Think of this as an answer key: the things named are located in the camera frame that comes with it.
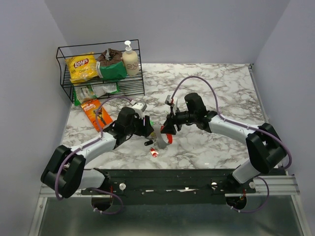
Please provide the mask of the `key red tag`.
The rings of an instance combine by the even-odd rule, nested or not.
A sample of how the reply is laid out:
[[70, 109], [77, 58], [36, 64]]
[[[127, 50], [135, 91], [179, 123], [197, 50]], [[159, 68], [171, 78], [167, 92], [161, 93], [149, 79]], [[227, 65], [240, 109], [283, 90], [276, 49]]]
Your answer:
[[158, 156], [158, 152], [152, 147], [150, 148], [150, 153], [152, 157], [156, 158]]

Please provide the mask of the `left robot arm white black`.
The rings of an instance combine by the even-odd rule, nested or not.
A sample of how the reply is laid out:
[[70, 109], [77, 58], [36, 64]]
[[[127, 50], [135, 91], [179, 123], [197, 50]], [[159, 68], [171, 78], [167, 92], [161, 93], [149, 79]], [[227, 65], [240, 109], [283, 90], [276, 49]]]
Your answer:
[[58, 146], [40, 181], [53, 189], [58, 199], [69, 198], [76, 190], [90, 187], [96, 193], [104, 194], [109, 189], [108, 180], [99, 171], [86, 171], [85, 165], [116, 149], [133, 135], [148, 137], [153, 131], [148, 115], [141, 115], [134, 107], [124, 107], [99, 136], [79, 146]]

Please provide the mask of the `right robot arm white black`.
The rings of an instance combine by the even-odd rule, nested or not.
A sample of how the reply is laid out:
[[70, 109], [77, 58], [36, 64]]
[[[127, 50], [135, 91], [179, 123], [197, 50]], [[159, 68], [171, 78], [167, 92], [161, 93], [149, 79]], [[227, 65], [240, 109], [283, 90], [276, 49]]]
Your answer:
[[185, 102], [187, 110], [181, 112], [177, 100], [167, 96], [165, 103], [170, 106], [170, 113], [163, 124], [162, 134], [176, 135], [182, 125], [195, 124], [200, 130], [227, 136], [247, 147], [249, 159], [227, 177], [229, 191], [239, 192], [245, 182], [260, 174], [268, 174], [286, 157], [287, 152], [279, 143], [272, 125], [264, 123], [249, 127], [244, 123], [228, 121], [216, 111], [207, 110], [202, 98], [195, 92], [186, 95]]

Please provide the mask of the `metal key organizer red handle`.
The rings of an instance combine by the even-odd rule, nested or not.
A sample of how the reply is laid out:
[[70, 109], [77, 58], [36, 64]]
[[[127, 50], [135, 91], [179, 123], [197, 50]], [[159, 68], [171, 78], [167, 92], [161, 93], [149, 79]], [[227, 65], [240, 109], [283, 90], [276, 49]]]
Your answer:
[[163, 128], [163, 125], [159, 122], [154, 123], [155, 124], [152, 125], [154, 131], [149, 137], [146, 137], [146, 139], [153, 141], [153, 146], [155, 149], [166, 149], [173, 143], [173, 136], [170, 134], [161, 134], [160, 131]]

